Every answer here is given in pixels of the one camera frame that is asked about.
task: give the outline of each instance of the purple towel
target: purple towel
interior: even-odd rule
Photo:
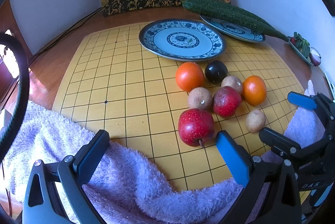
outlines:
[[[314,94],[311,81],[305,94]],[[316,115],[298,108],[285,135],[305,147],[319,140],[322,133],[323,126]],[[6,156],[6,187],[23,202],[35,160],[53,163],[75,155],[93,136],[58,113],[29,102],[20,132]],[[273,160],[273,155],[266,153],[264,159]],[[61,185],[57,185],[69,219],[78,223]],[[165,176],[141,153],[110,142],[83,189],[108,224],[214,224],[225,215],[242,186],[228,179],[200,190],[174,192]]]

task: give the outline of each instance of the black plum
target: black plum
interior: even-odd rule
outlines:
[[[212,61],[205,69],[205,76],[211,83],[221,83],[227,74],[227,67],[219,60]]]

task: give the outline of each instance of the yellow board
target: yellow board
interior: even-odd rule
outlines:
[[[179,138],[178,118],[188,108],[187,93],[175,82],[182,62],[159,57],[141,46],[138,34],[146,24],[86,36],[64,75],[53,110],[93,132],[105,129],[112,140],[139,150],[177,191],[212,186],[231,177],[215,139],[202,149],[187,146]],[[246,115],[258,108],[267,117],[266,126],[284,133],[296,111],[287,94],[304,90],[271,47],[231,37],[226,42],[227,49],[218,59],[229,74],[242,81],[258,75],[268,93],[260,106],[243,101],[229,119],[213,114],[216,132],[225,129],[251,155],[262,155],[269,147],[258,134],[246,130]],[[199,65],[204,70],[208,62]],[[209,82],[204,86],[212,94],[220,88]],[[300,195],[303,199],[307,197],[304,193]]]

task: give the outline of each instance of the orange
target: orange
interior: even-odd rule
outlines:
[[[243,82],[243,98],[253,106],[261,104],[266,99],[266,85],[259,76],[252,75]]]
[[[194,62],[185,62],[177,69],[175,81],[183,91],[190,92],[204,83],[204,73],[200,66]]]

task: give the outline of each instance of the cucumber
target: cucumber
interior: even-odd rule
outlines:
[[[194,13],[231,22],[261,34],[289,41],[287,36],[277,31],[262,18],[219,0],[185,0],[182,4],[185,9]]]

